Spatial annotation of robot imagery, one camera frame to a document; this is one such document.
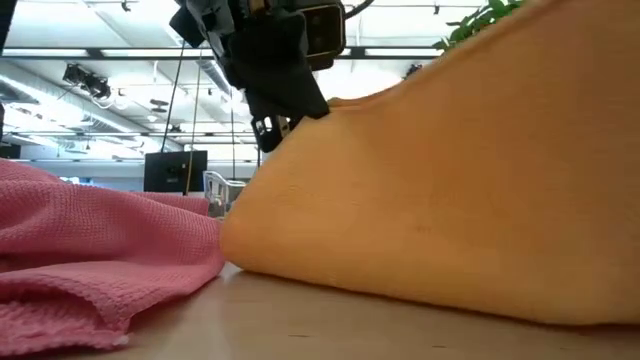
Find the black monitor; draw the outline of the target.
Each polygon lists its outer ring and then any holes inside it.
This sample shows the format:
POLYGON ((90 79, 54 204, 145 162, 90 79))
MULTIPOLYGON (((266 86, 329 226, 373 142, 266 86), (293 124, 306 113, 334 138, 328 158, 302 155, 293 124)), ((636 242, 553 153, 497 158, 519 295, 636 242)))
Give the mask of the black monitor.
POLYGON ((148 153, 144 158, 145 192, 203 192, 206 151, 148 153))

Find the green potted plant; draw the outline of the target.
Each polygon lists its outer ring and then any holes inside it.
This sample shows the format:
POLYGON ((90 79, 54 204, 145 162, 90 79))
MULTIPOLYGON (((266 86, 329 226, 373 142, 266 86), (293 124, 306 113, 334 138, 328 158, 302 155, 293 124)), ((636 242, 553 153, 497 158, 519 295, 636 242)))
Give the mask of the green potted plant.
POLYGON ((441 38, 432 47, 447 52, 465 40, 477 35, 488 26, 499 22, 520 8, 525 0, 486 0, 486 4, 462 20, 449 22, 453 31, 448 37, 441 38))

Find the clear plastic bin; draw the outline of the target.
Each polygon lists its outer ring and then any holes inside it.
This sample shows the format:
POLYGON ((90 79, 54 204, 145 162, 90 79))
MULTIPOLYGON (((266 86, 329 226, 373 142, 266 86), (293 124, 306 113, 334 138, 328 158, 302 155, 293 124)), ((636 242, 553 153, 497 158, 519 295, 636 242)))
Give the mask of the clear plastic bin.
POLYGON ((225 179, 215 171, 203 173, 204 195, 209 202, 208 214, 213 218, 224 218, 246 183, 238 180, 225 179))

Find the orange microfiber towel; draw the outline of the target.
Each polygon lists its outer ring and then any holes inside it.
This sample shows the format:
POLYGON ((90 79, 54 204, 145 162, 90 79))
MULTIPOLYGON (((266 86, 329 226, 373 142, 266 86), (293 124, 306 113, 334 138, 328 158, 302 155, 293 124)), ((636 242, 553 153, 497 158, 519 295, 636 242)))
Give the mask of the orange microfiber towel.
POLYGON ((640 0, 527 0, 396 86, 302 121, 221 248, 358 292, 640 324, 640 0))

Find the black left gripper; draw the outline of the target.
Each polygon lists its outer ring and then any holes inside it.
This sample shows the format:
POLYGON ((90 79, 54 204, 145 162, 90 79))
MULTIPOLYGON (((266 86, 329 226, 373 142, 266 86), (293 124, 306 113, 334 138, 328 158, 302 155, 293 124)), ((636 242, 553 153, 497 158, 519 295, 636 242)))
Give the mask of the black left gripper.
POLYGON ((265 115, 251 121, 258 148, 272 152, 299 124, 321 118, 327 102, 304 53, 306 0, 175 0, 169 26, 191 47, 227 49, 227 78, 265 115))

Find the pink microfiber towel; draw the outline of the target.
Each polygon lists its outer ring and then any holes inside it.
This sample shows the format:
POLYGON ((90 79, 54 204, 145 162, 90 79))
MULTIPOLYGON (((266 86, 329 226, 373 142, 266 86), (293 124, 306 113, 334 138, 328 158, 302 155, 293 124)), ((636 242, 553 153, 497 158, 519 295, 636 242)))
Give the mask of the pink microfiber towel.
POLYGON ((69 184, 0 159, 0 357, 128 340, 224 265, 202 198, 69 184))

